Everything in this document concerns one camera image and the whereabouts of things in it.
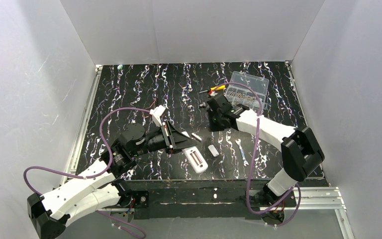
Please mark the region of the white remote control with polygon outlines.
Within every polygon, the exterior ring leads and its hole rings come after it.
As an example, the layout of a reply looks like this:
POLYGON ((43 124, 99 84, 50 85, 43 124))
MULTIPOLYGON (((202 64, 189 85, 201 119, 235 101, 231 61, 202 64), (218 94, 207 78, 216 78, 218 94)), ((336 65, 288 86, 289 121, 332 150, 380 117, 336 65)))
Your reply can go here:
POLYGON ((198 141, 191 138, 186 131, 182 131, 182 134, 187 136, 192 142, 192 146, 187 146, 186 148, 182 149, 182 152, 185 154, 188 163, 191 164, 195 173, 201 174, 205 172, 208 168, 208 163, 197 148, 198 141))

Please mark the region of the white battery cover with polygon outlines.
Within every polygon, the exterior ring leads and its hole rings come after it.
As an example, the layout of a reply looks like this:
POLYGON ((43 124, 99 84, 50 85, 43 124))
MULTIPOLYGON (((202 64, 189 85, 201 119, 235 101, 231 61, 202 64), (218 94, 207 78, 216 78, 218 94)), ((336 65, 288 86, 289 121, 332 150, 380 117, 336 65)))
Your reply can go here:
POLYGON ((208 149, 209 149, 210 153, 213 155, 213 157, 217 157, 219 155, 219 152, 214 145, 212 145, 212 144, 209 145, 208 149))

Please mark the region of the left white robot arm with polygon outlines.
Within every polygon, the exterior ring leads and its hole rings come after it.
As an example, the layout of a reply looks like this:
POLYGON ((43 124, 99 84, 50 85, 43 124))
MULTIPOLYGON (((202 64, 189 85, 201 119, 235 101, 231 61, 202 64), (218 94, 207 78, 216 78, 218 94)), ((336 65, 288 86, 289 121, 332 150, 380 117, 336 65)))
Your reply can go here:
POLYGON ((138 123, 129 124, 113 143, 110 151, 95 161, 79 178, 60 187, 27 198, 28 215, 41 239, 57 238, 67 226, 97 210, 119 205, 131 210, 147 208, 149 191, 128 188, 121 175, 136 166, 135 158, 164 150, 167 154, 182 152, 196 173, 208 168, 196 147, 196 140, 180 132, 169 121, 146 134, 138 123))

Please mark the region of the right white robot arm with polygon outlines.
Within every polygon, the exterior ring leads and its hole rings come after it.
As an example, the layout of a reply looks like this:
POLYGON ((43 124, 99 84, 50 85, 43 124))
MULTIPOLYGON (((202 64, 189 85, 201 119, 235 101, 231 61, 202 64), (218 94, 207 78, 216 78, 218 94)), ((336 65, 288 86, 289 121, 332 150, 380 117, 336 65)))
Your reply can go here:
POLYGON ((282 196, 296 183, 304 181, 325 159, 311 128, 280 124, 258 115, 248 106, 232 105, 224 95, 207 101, 211 131, 233 128, 256 136, 277 148, 283 168, 267 183, 264 191, 273 198, 282 196))

